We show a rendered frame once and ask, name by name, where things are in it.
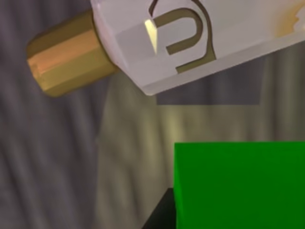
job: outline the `bottle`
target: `bottle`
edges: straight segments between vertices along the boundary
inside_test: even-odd
[[[303,0],[91,0],[91,5],[27,47],[33,76],[50,96],[116,71],[154,95],[305,40],[304,20],[298,18]]]

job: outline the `gold logo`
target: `gold logo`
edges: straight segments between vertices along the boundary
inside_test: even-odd
[[[149,7],[149,13],[153,17],[154,9],[157,6],[159,0],[153,0],[152,4]],[[202,11],[204,14],[204,17],[207,21],[207,27],[203,27],[203,21],[201,17],[198,15],[198,13],[192,9],[189,8],[179,8],[172,10],[170,12],[167,12],[161,16],[158,16],[156,18],[153,18],[153,21],[156,25],[156,28],[162,27],[168,23],[171,23],[175,20],[181,19],[181,18],[192,18],[195,21],[196,24],[196,34],[188,39],[185,39],[183,41],[177,42],[175,44],[171,44],[166,47],[167,52],[169,55],[173,55],[175,53],[181,52],[183,50],[189,49],[193,46],[195,46],[199,40],[202,37],[203,30],[207,29],[208,32],[208,40],[207,40],[207,47],[206,47],[206,53],[203,57],[185,63],[183,65],[177,66],[176,70],[178,73],[183,73],[185,71],[188,71],[190,69],[196,68],[200,65],[203,65],[205,63],[211,62],[216,60],[214,48],[213,48],[213,37],[212,37],[212,23],[210,20],[210,16],[206,10],[206,8],[200,3],[199,0],[191,0],[196,4],[196,6]]]

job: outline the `brass tip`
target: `brass tip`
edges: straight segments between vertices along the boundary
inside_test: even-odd
[[[36,36],[27,46],[27,57],[33,77],[52,97],[118,70],[97,36],[92,10]]]

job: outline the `bright green surface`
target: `bright green surface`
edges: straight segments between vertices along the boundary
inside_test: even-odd
[[[175,144],[178,229],[304,229],[305,142]]]

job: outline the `blurry background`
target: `blurry background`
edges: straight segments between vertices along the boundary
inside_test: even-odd
[[[27,42],[89,7],[0,0],[0,228],[140,228],[173,185],[172,141],[305,139],[305,43],[154,98],[123,74],[43,95]]]

